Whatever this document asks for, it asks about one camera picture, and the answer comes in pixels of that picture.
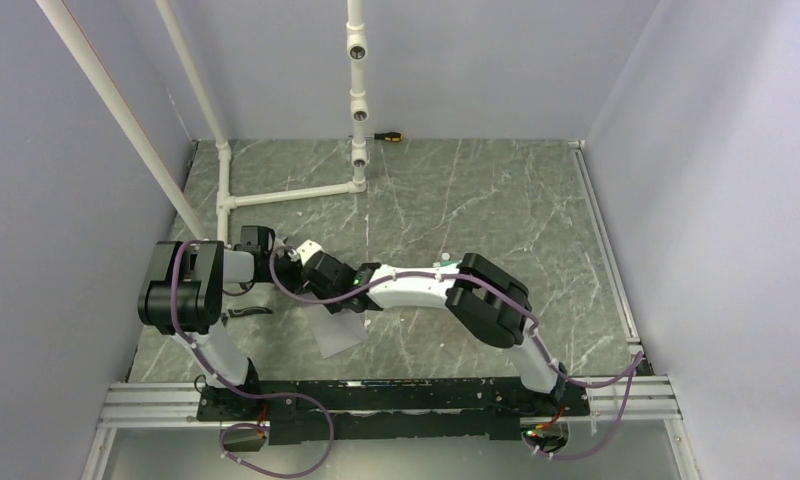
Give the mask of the grey envelope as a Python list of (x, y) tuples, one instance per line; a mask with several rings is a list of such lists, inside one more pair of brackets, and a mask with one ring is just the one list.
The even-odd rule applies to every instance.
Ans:
[(368, 340), (360, 314), (342, 310), (331, 314), (324, 306), (303, 309), (323, 359), (342, 353)]

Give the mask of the green white glue stick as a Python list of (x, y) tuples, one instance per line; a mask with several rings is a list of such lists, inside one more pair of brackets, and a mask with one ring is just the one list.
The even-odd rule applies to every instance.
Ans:
[(433, 263), (434, 268), (453, 268), (456, 267), (460, 263), (460, 260), (452, 259), (452, 260), (440, 260)]

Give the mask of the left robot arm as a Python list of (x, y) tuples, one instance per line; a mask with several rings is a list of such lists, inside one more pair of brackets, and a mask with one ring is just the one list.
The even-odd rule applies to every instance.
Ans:
[(242, 228), (235, 249), (213, 240), (160, 241), (140, 288), (142, 324), (188, 351), (206, 384), (226, 390), (224, 407), (240, 420), (261, 411), (264, 394), (252, 361), (223, 324), (224, 286), (270, 283), (269, 261), (279, 245), (265, 226)]

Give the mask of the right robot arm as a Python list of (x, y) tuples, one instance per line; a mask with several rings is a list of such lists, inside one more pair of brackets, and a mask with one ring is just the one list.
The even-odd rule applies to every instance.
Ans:
[(450, 312), (480, 342), (501, 349), (516, 369), (533, 411), (550, 415), (566, 399), (561, 363), (546, 350), (531, 318), (528, 288), (485, 257), (425, 269), (364, 263), (353, 268), (322, 249), (297, 249), (302, 279), (331, 313), (393, 308)]

